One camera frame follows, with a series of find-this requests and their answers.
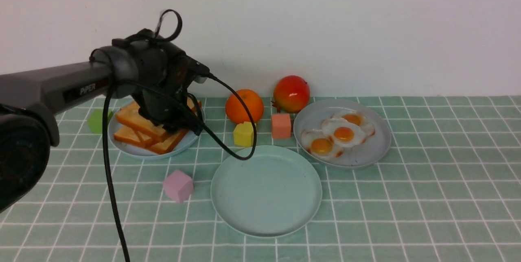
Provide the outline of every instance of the egg yolk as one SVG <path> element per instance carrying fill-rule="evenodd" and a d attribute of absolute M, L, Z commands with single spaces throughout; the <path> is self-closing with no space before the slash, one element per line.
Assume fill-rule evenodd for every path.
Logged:
<path fill-rule="evenodd" d="M 333 143 L 326 138 L 317 138 L 311 143 L 311 151 L 319 155 L 326 155 L 333 150 Z"/>
<path fill-rule="evenodd" d="M 333 135 L 342 142 L 349 142 L 353 140 L 355 133 L 348 127 L 339 127 L 335 130 Z"/>
<path fill-rule="evenodd" d="M 345 116 L 343 116 L 343 118 L 357 126 L 360 126 L 361 124 L 361 118 L 358 114 L 346 114 Z"/>

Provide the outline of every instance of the bread slice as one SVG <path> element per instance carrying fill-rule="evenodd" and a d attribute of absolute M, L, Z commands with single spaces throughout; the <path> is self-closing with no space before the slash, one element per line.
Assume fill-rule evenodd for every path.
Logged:
<path fill-rule="evenodd" d="M 188 108 L 195 111 L 195 106 L 191 99 L 188 99 L 186 104 L 188 105 Z M 133 101 L 116 113 L 116 120 L 119 123 L 132 128 L 134 131 L 152 138 L 154 143 L 163 142 L 171 136 L 162 128 L 162 125 L 156 126 L 151 121 L 141 117 L 138 110 L 138 103 Z"/>
<path fill-rule="evenodd" d="M 130 127 L 122 126 L 114 133 L 114 140 L 141 148 L 146 148 L 154 144 L 154 139 L 139 134 L 139 132 L 132 130 Z"/>
<path fill-rule="evenodd" d="M 165 154 L 169 153 L 170 151 L 174 150 L 177 144 L 181 142 L 181 140 L 188 134 L 190 130 L 188 129 L 179 129 L 175 134 L 170 135 L 166 140 L 155 143 L 151 145 L 150 147 L 147 147 L 148 150 L 155 152 L 157 154 Z"/>

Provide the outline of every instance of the green cube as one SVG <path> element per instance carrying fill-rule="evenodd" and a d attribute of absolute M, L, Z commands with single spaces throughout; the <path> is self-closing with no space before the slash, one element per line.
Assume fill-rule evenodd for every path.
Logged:
<path fill-rule="evenodd" d="M 108 111 L 108 122 L 110 122 L 110 119 L 112 118 L 113 112 L 112 110 Z M 89 129 L 91 130 L 92 134 L 102 134 L 103 132 L 103 110 L 102 109 L 95 109 L 89 116 L 89 119 L 87 120 L 87 123 L 89 123 Z"/>

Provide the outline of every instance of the plate rim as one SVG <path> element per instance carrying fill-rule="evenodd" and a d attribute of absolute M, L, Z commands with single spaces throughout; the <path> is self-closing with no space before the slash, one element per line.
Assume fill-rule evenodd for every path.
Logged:
<path fill-rule="evenodd" d="M 203 116 L 203 122 L 206 123 L 206 117 L 205 117 L 205 112 L 204 112 L 204 109 L 201 109 L 201 115 Z M 123 149 L 120 149 L 119 147 L 117 147 L 117 145 L 114 143 L 114 134 L 111 133 L 108 129 L 111 125 L 111 123 L 113 123 L 113 121 L 116 121 L 117 122 L 117 119 L 116 119 L 116 112 L 112 115 L 112 117 L 110 118 L 110 121 L 108 122 L 108 127 L 107 127 L 107 131 L 108 131 L 108 140 L 110 141 L 110 143 L 112 144 L 112 146 L 114 146 L 118 151 L 120 151 L 121 153 L 123 154 L 126 154 L 130 157 L 134 157 L 136 159 L 141 159 L 141 160 L 158 160 L 158 159 L 163 159 L 163 158 L 169 158 L 169 157 L 172 157 L 172 156 L 175 156 L 177 154 L 180 154 L 182 153 L 183 151 L 185 151 L 186 149 L 190 148 L 196 141 L 197 139 L 201 136 L 201 135 L 195 135 L 195 137 L 193 138 L 193 140 L 190 141 L 190 143 L 188 143 L 188 145 L 186 145 L 186 147 L 184 147 L 183 149 L 180 149 L 180 150 L 176 150 L 174 149 L 173 151 L 170 151 L 169 153 L 165 153 L 165 154 L 156 154 L 156 155 L 150 155 L 150 156 L 140 156 L 140 155 L 136 155 L 136 154 L 132 154 L 132 153 L 129 153 L 128 151 L 125 151 Z"/>
<path fill-rule="evenodd" d="M 389 143 L 387 143 L 387 146 L 385 147 L 385 149 L 382 151 L 381 153 L 381 157 L 378 158 L 377 160 L 375 160 L 374 162 L 369 162 L 367 164 L 363 164 L 363 165 L 359 165 L 359 166 L 342 166 L 342 165 L 339 165 L 339 164 L 333 164 L 331 162 L 326 162 L 322 159 L 319 159 L 315 156 L 313 156 L 311 153 L 309 153 L 306 149 L 304 149 L 304 147 L 302 147 L 302 143 L 299 139 L 299 137 L 297 137 L 297 134 L 295 132 L 295 122 L 298 121 L 298 116 L 301 114 L 302 111 L 304 111 L 305 109 L 307 108 L 310 108 L 311 106 L 313 106 L 314 104 L 316 103 L 323 103 L 324 101 L 330 101 L 331 104 L 333 105 L 334 103 L 344 103 L 344 104 L 351 104 L 351 105 L 355 105 L 355 106 L 359 106 L 360 108 L 363 108 L 363 109 L 368 109 L 370 110 L 372 113 L 374 113 L 374 115 L 378 118 L 380 118 L 383 123 L 385 124 L 385 133 L 386 135 L 389 136 Z M 335 98 L 335 99 L 322 99 L 322 100 L 319 100 L 319 101 L 314 101 L 310 104 L 308 104 L 305 108 L 303 108 L 298 114 L 296 114 L 295 116 L 295 119 L 293 121 L 293 127 L 292 127 L 292 130 L 293 130 L 293 135 L 295 136 L 295 139 L 296 139 L 296 143 L 298 144 L 298 146 L 300 147 L 300 149 L 302 149 L 303 151 L 305 151 L 305 153 L 307 155 L 309 155 L 311 158 L 313 158 L 314 160 L 316 160 L 318 163 L 320 164 L 324 164 L 326 166 L 330 166 L 330 167 L 335 167 L 335 168 L 339 168 L 339 169 L 347 169 L 347 170 L 355 170 L 355 169 L 361 169 L 361 168 L 365 168 L 365 167 L 368 167 L 368 166 L 372 166 L 374 164 L 376 164 L 377 162 L 379 162 L 388 152 L 389 150 L 391 149 L 391 145 L 392 145 L 392 132 L 391 132 L 391 128 L 389 127 L 389 124 L 387 124 L 386 120 L 384 118 L 382 118 L 380 116 L 380 114 L 378 114 L 377 112 L 375 112 L 374 110 L 372 110 L 370 107 L 367 107 L 367 106 L 364 106 L 363 104 L 360 104 L 360 103 L 357 103 L 355 101 L 352 101 L 352 100 L 348 100 L 348 99 L 340 99 L 340 98 Z"/>
<path fill-rule="evenodd" d="M 309 167 L 311 167 L 312 171 L 314 173 L 312 173 L 314 179 L 316 181 L 318 181 L 318 190 L 319 190 L 319 199 L 318 199 L 318 203 L 316 204 L 316 208 L 314 209 L 314 212 L 313 214 L 311 215 L 311 217 L 305 222 L 303 223 L 302 225 L 300 225 L 297 229 L 293 230 L 293 231 L 290 231 L 290 232 L 287 232 L 285 234 L 279 234 L 279 235 L 276 235 L 276 236 L 255 236 L 253 234 L 248 234 L 246 232 L 242 232 L 240 231 L 239 229 L 236 229 L 235 227 L 233 227 L 232 225 L 229 224 L 229 222 L 223 218 L 223 216 L 219 213 L 219 211 L 217 210 L 217 207 L 215 206 L 215 200 L 214 200 L 214 194 L 212 194 L 213 190 L 214 189 L 214 183 L 215 183 L 215 176 L 217 175 L 217 172 L 219 171 L 219 169 L 222 169 L 221 167 L 223 167 L 222 165 L 225 163 L 226 160 L 228 160 L 230 157 L 233 158 L 233 156 L 229 155 L 226 159 L 224 159 L 221 164 L 219 164 L 219 167 L 217 167 L 215 173 L 214 173 L 214 176 L 212 177 L 212 181 L 210 183 L 210 199 L 212 200 L 212 206 L 214 207 L 214 210 L 216 212 L 216 214 L 218 215 L 218 217 L 228 226 L 230 227 L 231 229 L 233 229 L 234 231 L 240 233 L 240 234 L 244 234 L 245 236 L 251 236 L 253 238 L 262 238 L 262 239 L 269 239 L 269 238 L 281 238 L 283 236 L 289 236 L 290 234 L 294 234 L 295 232 L 297 232 L 298 230 L 301 230 L 303 227 L 305 227 L 307 225 L 307 223 L 309 223 L 309 221 L 312 221 L 313 218 L 316 216 L 316 214 L 318 213 L 318 210 L 320 209 L 320 204 L 322 203 L 322 194 L 324 193 L 322 191 L 322 181 L 320 180 L 320 175 L 318 174 L 317 170 L 315 169 L 315 167 L 311 164 L 311 162 L 309 162 L 309 160 L 307 160 L 304 156 L 298 154 L 296 151 L 293 151 L 291 149 L 288 149 L 288 148 L 285 148 L 285 147 L 281 147 L 281 146 L 277 146 L 277 145 L 257 145 L 255 147 L 255 151 L 257 151 L 257 149 L 261 148 L 261 147 L 276 147 L 277 149 L 281 149 L 282 150 L 285 150 L 285 151 L 290 151 L 291 153 L 295 154 L 296 156 L 298 157 L 301 157 L 302 158 L 302 161 L 305 165 L 309 165 Z M 239 153 L 240 151 L 249 151 L 251 150 L 251 147 L 247 147 L 247 148 L 243 148 L 243 149 L 240 149 L 239 151 L 237 151 L 236 153 Z"/>

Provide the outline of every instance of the pomegranate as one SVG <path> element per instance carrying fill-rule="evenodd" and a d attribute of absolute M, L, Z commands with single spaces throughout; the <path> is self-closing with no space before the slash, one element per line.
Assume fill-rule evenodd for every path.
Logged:
<path fill-rule="evenodd" d="M 309 86 L 299 76 L 282 78 L 273 91 L 272 106 L 277 112 L 284 110 L 289 114 L 300 112 L 309 102 Z"/>

